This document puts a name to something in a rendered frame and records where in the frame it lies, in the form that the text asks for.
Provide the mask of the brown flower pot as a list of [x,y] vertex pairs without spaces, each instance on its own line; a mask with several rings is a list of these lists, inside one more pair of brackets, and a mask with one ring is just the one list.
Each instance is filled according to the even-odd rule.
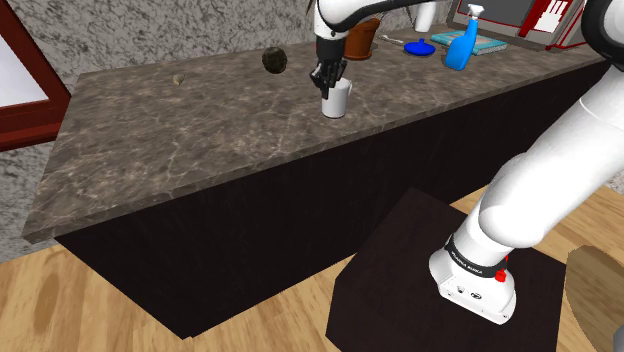
[[353,27],[346,38],[344,57],[365,60],[371,57],[371,45],[380,26],[378,18],[371,18]]

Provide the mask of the white mug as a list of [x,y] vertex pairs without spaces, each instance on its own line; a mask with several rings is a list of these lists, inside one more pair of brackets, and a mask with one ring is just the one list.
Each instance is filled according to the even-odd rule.
[[328,91],[328,98],[322,99],[322,114],[327,118],[338,119],[345,116],[347,103],[352,91],[352,81],[342,77]]

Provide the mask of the dark round ball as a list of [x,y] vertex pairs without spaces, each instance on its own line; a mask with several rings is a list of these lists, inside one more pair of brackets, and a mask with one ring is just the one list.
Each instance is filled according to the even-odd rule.
[[265,70],[271,74],[280,74],[287,67],[287,55],[279,47],[269,47],[262,54],[262,64]]

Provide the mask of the blue round lid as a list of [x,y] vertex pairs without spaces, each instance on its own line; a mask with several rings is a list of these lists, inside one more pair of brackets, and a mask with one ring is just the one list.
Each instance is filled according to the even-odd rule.
[[428,44],[424,38],[420,38],[415,42],[406,43],[403,46],[403,49],[406,53],[419,57],[430,56],[436,51],[436,48],[433,45]]

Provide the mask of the blue spray bottle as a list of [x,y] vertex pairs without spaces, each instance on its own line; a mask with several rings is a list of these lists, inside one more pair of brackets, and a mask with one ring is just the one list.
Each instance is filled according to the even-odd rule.
[[468,5],[471,16],[468,26],[462,36],[456,37],[448,48],[445,58],[445,66],[456,71],[461,71],[469,61],[476,43],[478,19],[484,11],[484,7],[477,4]]

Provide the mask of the teal book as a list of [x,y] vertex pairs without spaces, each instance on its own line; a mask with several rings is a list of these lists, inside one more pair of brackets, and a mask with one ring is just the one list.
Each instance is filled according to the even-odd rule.
[[[431,36],[431,41],[444,45],[444,46],[450,46],[451,43],[457,37],[461,37],[464,34],[465,34],[464,31],[452,31],[452,32],[433,34]],[[472,54],[475,56],[479,56],[479,55],[494,53],[494,52],[505,50],[507,46],[508,44],[504,41],[477,35],[475,45],[472,50]]]

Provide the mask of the dark counter cabinet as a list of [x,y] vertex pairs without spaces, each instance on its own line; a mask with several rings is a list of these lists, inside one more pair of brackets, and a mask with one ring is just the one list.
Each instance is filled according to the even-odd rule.
[[487,184],[603,61],[69,234],[60,243],[180,338],[353,254],[409,188]]

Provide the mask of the grey and red appliance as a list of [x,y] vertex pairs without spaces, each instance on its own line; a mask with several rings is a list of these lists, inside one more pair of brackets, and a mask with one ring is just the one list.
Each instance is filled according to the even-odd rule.
[[533,50],[567,50],[586,44],[581,18],[586,0],[453,0],[446,24],[465,29],[469,4],[480,5],[478,33]]

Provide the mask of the dark robot stand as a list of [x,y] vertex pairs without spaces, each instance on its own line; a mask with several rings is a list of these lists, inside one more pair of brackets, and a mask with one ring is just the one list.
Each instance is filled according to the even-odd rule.
[[340,352],[556,352],[565,264],[515,250],[517,305],[492,323],[440,296],[430,255],[464,213],[409,189],[338,275],[327,338]]

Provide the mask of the red framed window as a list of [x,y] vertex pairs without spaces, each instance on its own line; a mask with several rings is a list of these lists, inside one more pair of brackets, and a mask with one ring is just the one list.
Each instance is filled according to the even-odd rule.
[[47,96],[0,107],[0,152],[54,141],[71,94],[7,0],[0,0],[0,35]]

